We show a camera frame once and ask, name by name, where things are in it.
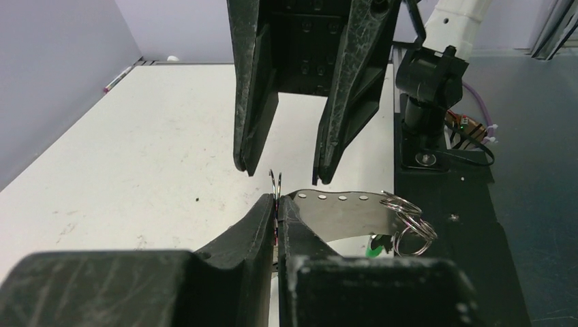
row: white table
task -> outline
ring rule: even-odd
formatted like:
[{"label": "white table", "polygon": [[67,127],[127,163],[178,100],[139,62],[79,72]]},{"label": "white table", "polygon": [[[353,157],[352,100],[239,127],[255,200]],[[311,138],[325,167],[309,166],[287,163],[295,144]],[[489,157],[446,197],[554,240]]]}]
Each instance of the white table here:
[{"label": "white table", "polygon": [[[319,189],[393,190],[392,71],[379,113]],[[269,168],[284,193],[312,188],[325,98],[279,95],[250,178],[232,160],[234,94],[232,65],[136,67],[0,192],[0,281],[36,251],[198,249],[271,192]]]}]

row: gray floor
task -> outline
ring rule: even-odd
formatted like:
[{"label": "gray floor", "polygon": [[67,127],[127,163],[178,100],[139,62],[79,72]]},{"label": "gray floor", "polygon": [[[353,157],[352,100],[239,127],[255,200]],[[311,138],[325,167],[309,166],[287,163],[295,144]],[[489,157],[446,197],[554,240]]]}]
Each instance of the gray floor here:
[{"label": "gray floor", "polygon": [[534,326],[578,326],[577,73],[572,55],[474,57],[464,76],[499,125],[490,191]]}]

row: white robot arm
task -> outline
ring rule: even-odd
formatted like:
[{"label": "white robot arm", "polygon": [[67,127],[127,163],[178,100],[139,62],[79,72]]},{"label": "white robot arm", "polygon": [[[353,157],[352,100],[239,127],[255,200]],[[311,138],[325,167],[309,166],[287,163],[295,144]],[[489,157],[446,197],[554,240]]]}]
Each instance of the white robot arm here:
[{"label": "white robot arm", "polygon": [[456,48],[455,56],[468,61],[474,40],[492,0],[439,0],[425,24],[423,47],[444,52]]}]

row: metal strip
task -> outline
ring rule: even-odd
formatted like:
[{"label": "metal strip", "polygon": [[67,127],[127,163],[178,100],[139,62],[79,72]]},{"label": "metal strip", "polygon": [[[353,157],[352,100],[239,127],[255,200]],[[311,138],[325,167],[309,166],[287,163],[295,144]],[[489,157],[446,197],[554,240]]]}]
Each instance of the metal strip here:
[{"label": "metal strip", "polygon": [[289,196],[303,222],[325,242],[372,234],[392,236],[406,227],[395,211],[380,203],[388,200],[382,194],[302,189]]}]

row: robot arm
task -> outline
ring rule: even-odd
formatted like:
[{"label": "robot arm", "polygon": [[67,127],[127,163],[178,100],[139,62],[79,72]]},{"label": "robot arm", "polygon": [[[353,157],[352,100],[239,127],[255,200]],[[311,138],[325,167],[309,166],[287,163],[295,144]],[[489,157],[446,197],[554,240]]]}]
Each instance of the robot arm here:
[{"label": "robot arm", "polygon": [[425,28],[418,0],[228,0],[237,169],[254,174],[279,92],[319,95],[327,102],[313,184],[331,182],[346,147],[379,109],[402,2],[420,35],[397,75],[398,88],[415,104],[406,110],[406,129],[425,137],[413,146],[417,151],[435,148],[445,112],[461,99],[461,77],[491,0],[441,0]]},{"label": "robot arm", "polygon": [[[406,52],[396,77],[406,101],[400,145],[403,167],[443,172],[449,169],[450,158],[477,166],[493,163],[449,153],[443,139],[446,112],[461,100],[461,77],[490,3],[491,0],[440,0],[425,25],[425,41],[419,44],[418,38]],[[493,157],[489,149],[482,144],[479,147]]]},{"label": "robot arm", "polygon": [[444,52],[448,45],[455,56],[468,61],[474,40],[492,0],[439,0],[425,24],[423,47]]}]

